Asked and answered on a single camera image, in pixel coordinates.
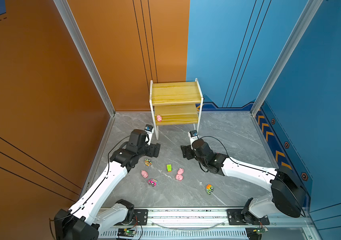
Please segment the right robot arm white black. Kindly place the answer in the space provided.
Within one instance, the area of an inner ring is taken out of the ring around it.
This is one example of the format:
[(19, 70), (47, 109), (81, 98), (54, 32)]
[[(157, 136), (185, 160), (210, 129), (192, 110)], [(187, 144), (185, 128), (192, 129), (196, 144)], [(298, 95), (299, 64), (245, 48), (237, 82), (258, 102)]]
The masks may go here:
[(267, 191), (264, 196), (249, 198), (241, 213), (232, 214), (232, 218), (248, 225), (262, 225), (270, 214), (305, 216), (306, 191), (290, 168), (267, 168), (241, 162), (228, 154), (215, 153), (202, 138), (193, 137), (188, 146), (180, 148), (182, 156), (197, 160), (205, 173), (242, 179)]

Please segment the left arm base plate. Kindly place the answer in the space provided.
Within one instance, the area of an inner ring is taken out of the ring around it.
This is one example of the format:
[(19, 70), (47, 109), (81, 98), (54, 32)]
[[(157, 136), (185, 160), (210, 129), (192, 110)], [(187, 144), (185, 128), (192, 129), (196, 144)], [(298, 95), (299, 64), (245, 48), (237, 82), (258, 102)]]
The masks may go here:
[(114, 226), (133, 226), (136, 223), (140, 226), (146, 226), (148, 220), (148, 209), (135, 209), (131, 220), (125, 220)]

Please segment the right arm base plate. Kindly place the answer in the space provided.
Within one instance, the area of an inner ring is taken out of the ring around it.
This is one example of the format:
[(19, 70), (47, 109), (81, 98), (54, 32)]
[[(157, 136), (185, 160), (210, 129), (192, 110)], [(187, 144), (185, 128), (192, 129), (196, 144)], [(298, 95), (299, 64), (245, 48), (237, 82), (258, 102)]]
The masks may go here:
[(240, 209), (226, 210), (227, 219), (230, 226), (252, 225), (252, 226), (268, 226), (270, 225), (269, 218), (264, 216), (260, 219), (252, 214), (243, 214)]

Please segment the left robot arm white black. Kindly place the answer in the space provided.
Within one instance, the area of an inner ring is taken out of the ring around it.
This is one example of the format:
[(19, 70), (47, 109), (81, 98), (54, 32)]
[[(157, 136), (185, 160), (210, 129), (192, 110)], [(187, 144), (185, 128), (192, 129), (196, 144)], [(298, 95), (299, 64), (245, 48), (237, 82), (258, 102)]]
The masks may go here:
[(121, 140), (112, 148), (107, 167), (90, 189), (69, 210), (59, 210), (49, 227), (55, 240), (96, 240), (100, 231), (118, 223), (129, 224), (134, 216), (134, 204), (117, 201), (110, 209), (100, 209), (117, 184), (135, 167), (139, 159), (158, 157), (160, 144), (151, 142), (155, 127), (135, 129), (128, 141)]

